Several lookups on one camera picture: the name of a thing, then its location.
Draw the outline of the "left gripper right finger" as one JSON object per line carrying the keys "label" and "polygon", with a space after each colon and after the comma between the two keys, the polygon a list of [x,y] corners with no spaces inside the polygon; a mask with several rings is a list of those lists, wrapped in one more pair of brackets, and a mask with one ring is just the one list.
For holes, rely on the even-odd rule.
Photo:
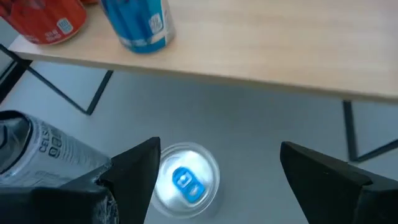
{"label": "left gripper right finger", "polygon": [[398,224],[398,181],[293,142],[284,174],[309,224]]}

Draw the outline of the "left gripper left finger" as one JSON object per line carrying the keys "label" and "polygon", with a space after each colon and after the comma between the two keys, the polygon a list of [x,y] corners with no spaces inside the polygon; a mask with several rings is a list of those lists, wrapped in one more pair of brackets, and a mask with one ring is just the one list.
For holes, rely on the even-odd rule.
{"label": "left gripper left finger", "polygon": [[0,188],[0,224],[144,224],[159,164],[152,137],[60,187]]}

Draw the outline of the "blue silver Red Bull can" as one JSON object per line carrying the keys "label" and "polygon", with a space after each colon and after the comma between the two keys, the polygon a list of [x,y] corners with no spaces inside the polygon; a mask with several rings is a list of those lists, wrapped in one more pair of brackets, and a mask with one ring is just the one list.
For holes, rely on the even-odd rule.
{"label": "blue silver Red Bull can", "polygon": [[161,150],[151,204],[166,217],[210,218],[220,203],[220,168],[211,152],[194,142]]}
{"label": "blue silver Red Bull can", "polygon": [[137,54],[156,52],[176,30],[168,0],[98,0],[122,45]]}

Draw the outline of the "red soda can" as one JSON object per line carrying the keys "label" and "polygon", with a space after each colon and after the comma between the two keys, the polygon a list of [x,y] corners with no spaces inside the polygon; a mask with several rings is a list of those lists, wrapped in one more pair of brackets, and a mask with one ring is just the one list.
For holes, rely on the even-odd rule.
{"label": "red soda can", "polygon": [[87,13],[80,0],[0,0],[0,16],[29,42],[52,45],[74,36]]}

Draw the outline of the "black metal shelf leg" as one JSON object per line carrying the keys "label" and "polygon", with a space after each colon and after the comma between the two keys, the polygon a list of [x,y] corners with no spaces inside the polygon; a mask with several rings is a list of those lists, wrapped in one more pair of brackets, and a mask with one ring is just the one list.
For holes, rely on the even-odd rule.
{"label": "black metal shelf leg", "polygon": [[102,79],[101,83],[99,84],[99,87],[96,91],[96,93],[94,94],[93,99],[91,100],[89,106],[87,109],[83,109],[79,104],[77,104],[76,102],[74,102],[69,96],[67,96],[66,94],[64,94],[64,92],[62,92],[59,88],[57,88],[53,83],[51,83],[50,81],[48,81],[45,77],[43,77],[39,72],[37,72],[36,70],[34,70],[31,66],[30,63],[31,61],[29,60],[24,60],[22,58],[20,58],[19,56],[17,56],[14,52],[11,52],[7,47],[5,47],[3,44],[0,44],[0,51],[2,53],[5,53],[7,56],[9,56],[10,58],[13,59],[13,61],[15,61],[17,63],[17,65],[22,66],[24,69],[26,69],[27,71],[29,71],[31,74],[33,74],[34,77],[38,78],[42,83],[44,83],[45,85],[47,85],[51,90],[53,90],[56,94],[58,94],[60,97],[62,97],[64,100],[66,100],[68,103],[70,103],[72,106],[74,106],[78,111],[82,112],[83,114],[90,116],[93,114],[100,98],[101,95],[103,94],[106,85],[108,84],[110,78],[113,75],[113,70],[108,70],[105,75],[104,78]]}

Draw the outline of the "light wooden shelf board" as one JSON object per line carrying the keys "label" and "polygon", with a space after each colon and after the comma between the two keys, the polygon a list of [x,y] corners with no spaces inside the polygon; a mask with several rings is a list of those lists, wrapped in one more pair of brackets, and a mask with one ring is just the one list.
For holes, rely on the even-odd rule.
{"label": "light wooden shelf board", "polygon": [[398,0],[169,0],[176,36],[153,54],[119,42],[99,6],[61,44],[17,37],[30,60],[234,80],[398,102]]}

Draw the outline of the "white Celsius can blue band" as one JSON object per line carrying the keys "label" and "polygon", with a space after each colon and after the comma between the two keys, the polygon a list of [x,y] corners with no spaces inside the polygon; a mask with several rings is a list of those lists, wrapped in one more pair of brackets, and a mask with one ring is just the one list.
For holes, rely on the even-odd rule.
{"label": "white Celsius can blue band", "polygon": [[0,188],[59,187],[111,159],[20,111],[0,111]]}

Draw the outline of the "black metal shelf frame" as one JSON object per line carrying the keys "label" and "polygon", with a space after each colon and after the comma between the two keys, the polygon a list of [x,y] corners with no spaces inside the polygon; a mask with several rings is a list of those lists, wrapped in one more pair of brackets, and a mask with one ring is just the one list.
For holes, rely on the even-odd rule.
{"label": "black metal shelf frame", "polygon": [[345,122],[346,144],[348,148],[348,159],[350,162],[365,162],[387,152],[398,149],[398,139],[395,139],[394,141],[382,145],[370,152],[360,155],[357,147],[352,101],[343,100],[342,106]]}

